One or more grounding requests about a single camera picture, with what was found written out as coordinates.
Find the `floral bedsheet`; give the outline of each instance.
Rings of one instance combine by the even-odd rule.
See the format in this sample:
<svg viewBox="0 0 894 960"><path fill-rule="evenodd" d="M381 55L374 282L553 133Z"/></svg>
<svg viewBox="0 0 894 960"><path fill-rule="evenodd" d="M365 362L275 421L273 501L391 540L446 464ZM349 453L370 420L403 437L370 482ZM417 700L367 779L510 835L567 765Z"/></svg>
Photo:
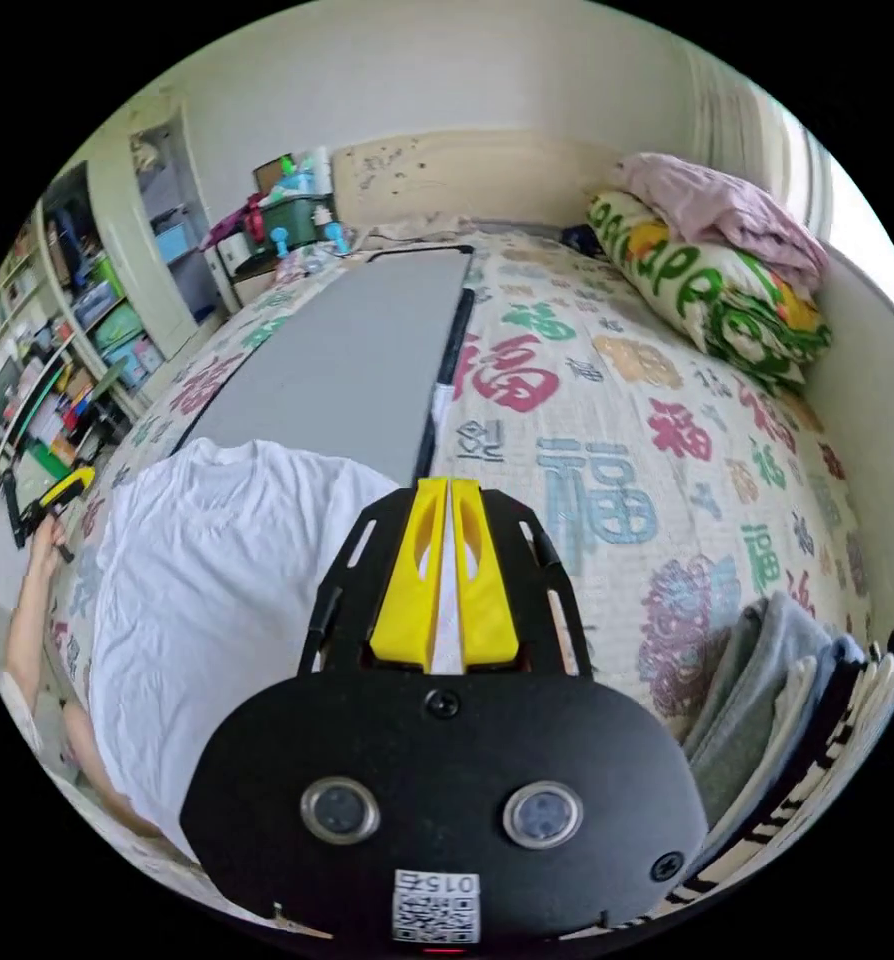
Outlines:
<svg viewBox="0 0 894 960"><path fill-rule="evenodd" d="M682 737L756 597L786 590L866 643L857 523L813 412L701 354L609 264L524 234L474 245L433 473L535 510L598 679Z"/></svg>

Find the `qr code label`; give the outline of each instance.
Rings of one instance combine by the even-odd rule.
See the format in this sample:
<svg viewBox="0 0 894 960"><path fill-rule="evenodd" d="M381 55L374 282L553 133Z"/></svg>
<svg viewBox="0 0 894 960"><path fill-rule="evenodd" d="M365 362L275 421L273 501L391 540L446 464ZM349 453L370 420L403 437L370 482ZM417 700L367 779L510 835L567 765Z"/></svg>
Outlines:
<svg viewBox="0 0 894 960"><path fill-rule="evenodd" d="M478 943L480 877L397 870L392 921L403 943Z"/></svg>

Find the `white t-shirt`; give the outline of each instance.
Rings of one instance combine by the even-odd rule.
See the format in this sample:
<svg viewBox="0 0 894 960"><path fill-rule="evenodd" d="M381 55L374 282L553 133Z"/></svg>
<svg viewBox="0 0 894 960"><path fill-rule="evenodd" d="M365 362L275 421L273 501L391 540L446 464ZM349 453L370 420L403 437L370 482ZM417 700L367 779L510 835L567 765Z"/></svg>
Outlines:
<svg viewBox="0 0 894 960"><path fill-rule="evenodd" d="M295 675L318 584L395 486L349 460L202 439L114 491L90 717L114 789L191 859L180 811L207 742Z"/></svg>

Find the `grey folded towel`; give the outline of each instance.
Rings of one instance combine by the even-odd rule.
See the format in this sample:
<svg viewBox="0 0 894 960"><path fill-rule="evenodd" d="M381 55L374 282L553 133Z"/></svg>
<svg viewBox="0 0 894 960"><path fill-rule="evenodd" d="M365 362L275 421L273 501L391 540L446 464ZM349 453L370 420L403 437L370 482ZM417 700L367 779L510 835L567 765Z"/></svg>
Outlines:
<svg viewBox="0 0 894 960"><path fill-rule="evenodd" d="M763 758L788 668L802 657L819 657L832 642L786 593L741 614L683 745L709 824L727 812Z"/></svg>

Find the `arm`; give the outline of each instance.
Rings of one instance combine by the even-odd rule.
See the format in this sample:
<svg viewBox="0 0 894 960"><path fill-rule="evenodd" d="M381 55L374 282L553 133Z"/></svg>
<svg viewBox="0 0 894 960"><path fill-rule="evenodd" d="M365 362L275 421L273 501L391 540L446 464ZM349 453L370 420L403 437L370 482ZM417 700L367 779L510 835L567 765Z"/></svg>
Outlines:
<svg viewBox="0 0 894 960"><path fill-rule="evenodd" d="M30 561L20 599L10 621L4 669L9 673L33 715L40 689L40 664L50 607L50 581L60 562L57 547L64 543L59 520L48 516L37 528L30 545ZM153 824L138 817L126 797L113 788L97 752L94 732L86 712L76 704L63 708L67 736L84 776L116 819L143 837L159 836Z"/></svg>
<svg viewBox="0 0 894 960"><path fill-rule="evenodd" d="M27 572L7 633L4 669L20 687L31 713L40 689L40 663L47 629L50 581L60 562L57 547L64 542L62 524L48 516L37 528L31 541Z"/></svg>

